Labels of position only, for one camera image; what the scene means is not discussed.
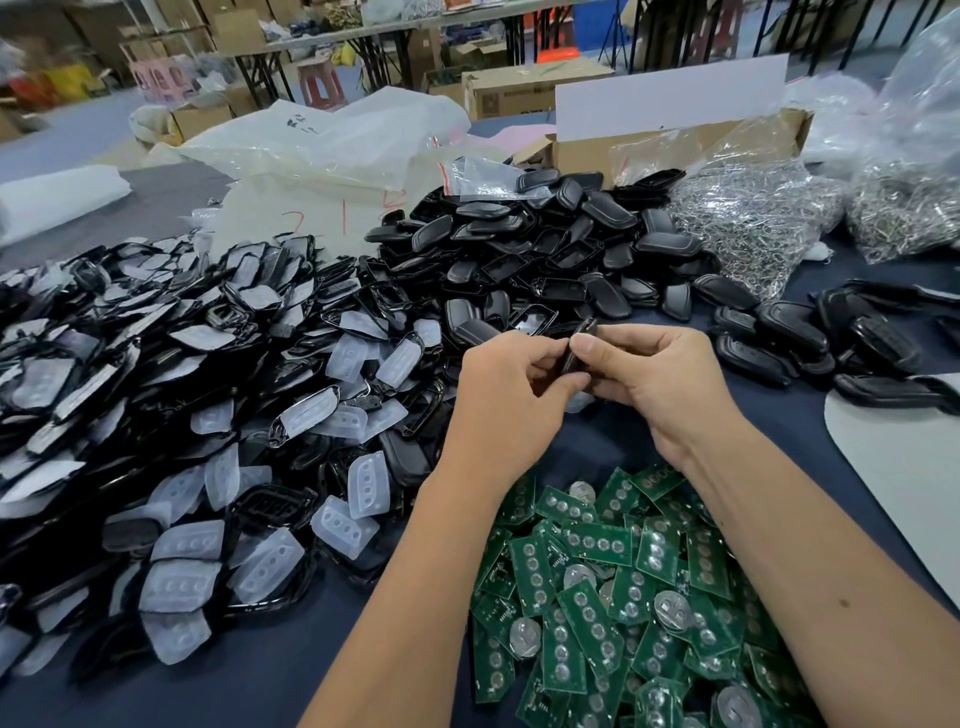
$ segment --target cardboard box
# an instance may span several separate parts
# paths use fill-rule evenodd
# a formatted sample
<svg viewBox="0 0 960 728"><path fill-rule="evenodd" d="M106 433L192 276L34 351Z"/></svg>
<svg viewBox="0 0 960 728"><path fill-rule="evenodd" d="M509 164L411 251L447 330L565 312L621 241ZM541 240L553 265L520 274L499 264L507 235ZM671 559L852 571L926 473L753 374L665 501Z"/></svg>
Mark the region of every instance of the cardboard box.
<svg viewBox="0 0 960 728"><path fill-rule="evenodd" d="M725 148L725 151L743 153L758 151L770 161L794 157L804 148L813 114L802 109L782 109L777 118L789 130L791 134L789 141L792 143L783 144L784 139L778 134L766 133L769 130L764 130L762 125L759 125L760 128L754 135L745 135L736 139L730 147ZM660 169L685 167L695 161L702 150L716 145L741 123L742 120L735 120L691 127L698 144L690 145L681 136L675 146L661 150L661 157L649 158L645 161L649 161ZM557 141L555 134L548 134L517 152L514 155L514 164L538 161L546 166L556 167L565 175L599 170L604 173L604 188L610 189L621 171L618 167L622 165L622 162L615 160L616 154L611 154L612 149L620 144L632 144L649 139L658 133L660 132L642 132L576 141Z"/></svg>
<svg viewBox="0 0 960 728"><path fill-rule="evenodd" d="M246 56L267 47L255 10L221 12L213 16L213 40L224 56Z"/></svg>
<svg viewBox="0 0 960 728"><path fill-rule="evenodd" d="M13 117L0 109L0 144L19 139L21 136L23 136L23 132L13 123Z"/></svg>
<svg viewBox="0 0 960 728"><path fill-rule="evenodd" d="M583 57L470 71L463 76L465 108L471 121L548 111L556 106L554 89L558 85L606 78L612 73L609 66Z"/></svg>
<svg viewBox="0 0 960 728"><path fill-rule="evenodd" d="M257 92L260 104L264 109L267 108L270 105L267 89L259 88ZM220 95L227 101L234 116L246 116L248 113L260 110L256 107L256 102L253 100L247 85L242 82L230 86L226 91L221 91Z"/></svg>
<svg viewBox="0 0 960 728"><path fill-rule="evenodd" d="M274 13L270 10L270 4L267 0L233 0L237 10L256 11L256 16L265 23L274 19Z"/></svg>
<svg viewBox="0 0 960 728"><path fill-rule="evenodd" d="M193 0L156 0L156 4L172 30L204 25L204 18Z"/></svg>
<svg viewBox="0 0 960 728"><path fill-rule="evenodd" d="M192 104L187 104L179 109L174 109L172 113L174 123L180 131L183 141L192 139L197 134L233 118L233 112L227 104L205 109L198 109Z"/></svg>
<svg viewBox="0 0 960 728"><path fill-rule="evenodd" d="M423 85L420 90L431 96L445 96L454 101L457 106L465 107L463 75L476 70L469 66L443 68L439 71L428 71L423 76Z"/></svg>
<svg viewBox="0 0 960 728"><path fill-rule="evenodd" d="M510 63L507 44L491 38L481 38L461 43L450 48L452 65L468 65L472 68L503 68Z"/></svg>
<svg viewBox="0 0 960 728"><path fill-rule="evenodd" d="M276 22L284 28L289 28L291 23L306 19L306 8L300 0L269 0L269 2Z"/></svg>

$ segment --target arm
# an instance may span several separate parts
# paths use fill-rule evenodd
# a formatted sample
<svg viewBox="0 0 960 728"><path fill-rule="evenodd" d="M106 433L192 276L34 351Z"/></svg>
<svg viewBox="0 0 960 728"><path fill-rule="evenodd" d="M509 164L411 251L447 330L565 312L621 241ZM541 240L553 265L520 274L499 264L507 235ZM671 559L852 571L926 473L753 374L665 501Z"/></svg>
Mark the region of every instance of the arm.
<svg viewBox="0 0 960 728"><path fill-rule="evenodd" d="M739 412L706 336L602 327L571 348L703 498L832 726L960 725L960 623Z"/></svg>
<svg viewBox="0 0 960 728"><path fill-rule="evenodd" d="M465 354L444 454L300 728L449 725L470 594L497 508L589 381L562 376L535 395L565 348L565 339L513 331Z"/></svg>

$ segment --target finger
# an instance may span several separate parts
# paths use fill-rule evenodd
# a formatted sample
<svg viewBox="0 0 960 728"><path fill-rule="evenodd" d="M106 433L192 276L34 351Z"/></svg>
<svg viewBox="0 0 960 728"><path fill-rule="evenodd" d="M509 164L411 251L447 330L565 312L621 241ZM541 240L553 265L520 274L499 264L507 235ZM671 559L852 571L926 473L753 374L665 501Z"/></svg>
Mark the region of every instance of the finger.
<svg viewBox="0 0 960 728"><path fill-rule="evenodd" d="M620 349L652 356L666 349L684 330L654 324L614 324L600 327L597 335Z"/></svg>
<svg viewBox="0 0 960 728"><path fill-rule="evenodd" d="M601 400L616 401L628 406L633 405L633 400L631 400L627 388L612 379L594 379L587 391Z"/></svg>
<svg viewBox="0 0 960 728"><path fill-rule="evenodd" d="M577 392L582 392L590 384L590 375L586 372L574 372L573 374L563 375L556 379L540 397L551 409L556 408L563 412L566 403L570 401Z"/></svg>
<svg viewBox="0 0 960 728"><path fill-rule="evenodd" d="M638 366L643 358L624 352L603 339L590 336L588 333L574 334L570 340L570 348L577 358L587 364L592 370L602 375L627 383L632 376L636 376Z"/></svg>
<svg viewBox="0 0 960 728"><path fill-rule="evenodd" d="M546 336L528 336L522 331L507 331L492 339L501 339L512 352L517 352L524 364L534 364L543 359L563 355L566 339L548 339Z"/></svg>

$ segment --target dark blue tablecloth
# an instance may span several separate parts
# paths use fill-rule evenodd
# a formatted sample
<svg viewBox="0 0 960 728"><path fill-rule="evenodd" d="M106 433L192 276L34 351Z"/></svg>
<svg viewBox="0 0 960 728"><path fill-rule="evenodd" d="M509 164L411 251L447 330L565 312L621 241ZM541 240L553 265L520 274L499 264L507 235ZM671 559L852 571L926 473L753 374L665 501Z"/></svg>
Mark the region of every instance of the dark blue tablecloth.
<svg viewBox="0 0 960 728"><path fill-rule="evenodd" d="M214 192L205 192L204 199L210 194ZM136 234L148 234L142 232L143 228L139 230ZM70 229L54 231L69 232ZM85 246L93 244L86 241ZM931 255L867 266L852 249L840 247L830 264L802 265L790 281L785 298L804 301L809 291L834 287L854 277L956 290L958 276L950 261L955 264L956 256ZM692 325L705 328L709 313L708 306L698 303ZM643 312L637 319L671 323L655 311ZM960 371L960 356L948 347L928 314L898 317L898 323L907 327L923 346L926 373ZM805 384L777 391L736 375L728 374L727 380L747 417L913 578L947 603L910 546L830 440L824 426L824 394ZM600 485L615 466L637 471L656 459L649 431L636 412L617 404L596 404L580 415L567 416L560 435L541 463L540 481L564 487L582 478ZM365 601L364 594L331 569L325 582L315 583L303 602L291 610L250 619L215 638L208 648L181 665L165 667L144 661L115 679L82 690L67 686L67 665L77 648L77 641L72 641L40 674L8 680L0 687L0 726L294 728ZM520 671L517 685L501 705L479 709L473 706L468 655L465 649L452 724L457 728L520 725L514 712L529 668Z"/></svg>

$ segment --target pile of circuit boards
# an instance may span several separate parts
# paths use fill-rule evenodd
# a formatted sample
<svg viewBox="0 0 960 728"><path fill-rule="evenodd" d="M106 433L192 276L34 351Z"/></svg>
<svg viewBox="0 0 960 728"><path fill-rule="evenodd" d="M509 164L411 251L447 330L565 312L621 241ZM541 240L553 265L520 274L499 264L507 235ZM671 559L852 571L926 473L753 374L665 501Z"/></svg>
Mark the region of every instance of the pile of circuit boards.
<svg viewBox="0 0 960 728"><path fill-rule="evenodd" d="M470 604L477 703L532 665L532 728L822 725L803 679L709 512L669 465L616 469L596 493L521 478Z"/></svg>

